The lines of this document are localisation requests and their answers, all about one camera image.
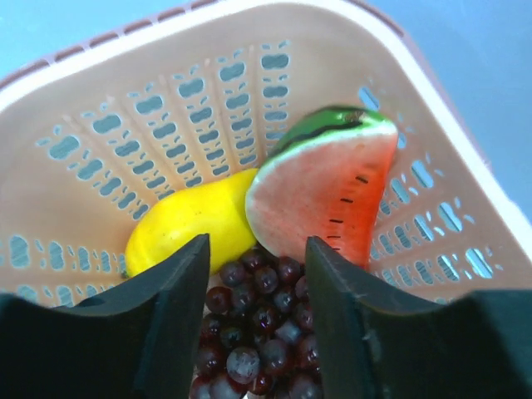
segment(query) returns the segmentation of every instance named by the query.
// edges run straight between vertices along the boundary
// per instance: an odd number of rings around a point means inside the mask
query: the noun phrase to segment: green rind
[[[318,135],[334,135],[346,128],[353,132],[378,125],[382,122],[392,122],[376,111],[358,106],[327,106],[298,121],[272,148],[270,156],[263,163],[268,164],[283,152],[291,151],[298,146],[314,140]]]

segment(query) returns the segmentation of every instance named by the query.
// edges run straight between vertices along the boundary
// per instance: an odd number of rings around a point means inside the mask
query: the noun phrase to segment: grape cluster
[[[323,398],[303,264],[262,247],[220,270],[207,292],[190,399]]]

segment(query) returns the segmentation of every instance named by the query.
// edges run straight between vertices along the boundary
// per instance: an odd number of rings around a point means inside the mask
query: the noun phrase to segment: red watermelon flesh
[[[367,268],[372,231],[397,147],[397,129],[338,133],[300,145],[258,172],[246,198],[257,240],[276,256],[305,260],[318,236]]]

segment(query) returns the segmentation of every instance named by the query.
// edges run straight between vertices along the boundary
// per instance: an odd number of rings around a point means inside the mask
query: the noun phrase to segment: plastic basket
[[[158,199],[260,165],[332,103],[401,129],[372,273],[439,302],[532,285],[529,223],[406,34],[360,3],[247,0],[163,12],[0,82],[1,289],[72,305],[120,283]]]

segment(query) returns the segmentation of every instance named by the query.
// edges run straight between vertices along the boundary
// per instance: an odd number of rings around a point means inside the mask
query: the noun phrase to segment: toy fruit
[[[237,259],[256,239],[245,218],[245,193],[257,169],[177,191],[142,218],[126,246],[126,272],[134,277],[162,262],[197,234],[209,234],[210,273]]]
[[[305,116],[272,149],[246,195],[257,240],[275,256],[304,262],[306,240],[317,235],[366,267],[397,138],[392,121],[355,106]]]
[[[189,399],[246,393],[323,399],[305,266],[257,246],[222,266],[219,275],[231,287],[207,291]],[[264,290],[265,275],[279,282],[273,293]],[[217,300],[220,293],[231,301]]]

